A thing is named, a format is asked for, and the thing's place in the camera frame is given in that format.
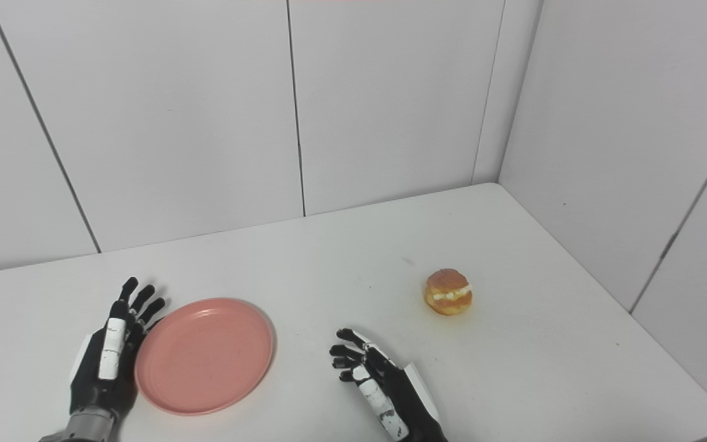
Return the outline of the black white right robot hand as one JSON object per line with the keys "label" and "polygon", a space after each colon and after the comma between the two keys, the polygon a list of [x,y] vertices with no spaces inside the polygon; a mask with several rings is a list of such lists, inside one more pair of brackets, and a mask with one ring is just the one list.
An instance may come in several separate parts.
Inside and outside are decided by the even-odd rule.
{"label": "black white right robot hand", "polygon": [[376,343],[350,328],[330,347],[342,382],[356,384],[393,441],[446,441],[438,409],[413,364],[401,368]]}

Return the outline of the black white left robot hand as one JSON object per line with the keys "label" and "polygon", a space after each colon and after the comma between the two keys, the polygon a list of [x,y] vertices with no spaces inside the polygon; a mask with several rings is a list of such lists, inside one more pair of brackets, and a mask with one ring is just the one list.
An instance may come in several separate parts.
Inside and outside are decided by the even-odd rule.
{"label": "black white left robot hand", "polygon": [[152,329],[149,323],[165,307],[166,300],[155,294],[152,284],[140,288],[136,277],[123,284],[103,327],[91,335],[71,381],[71,414],[103,409],[116,421],[128,414],[137,395],[138,352]]}

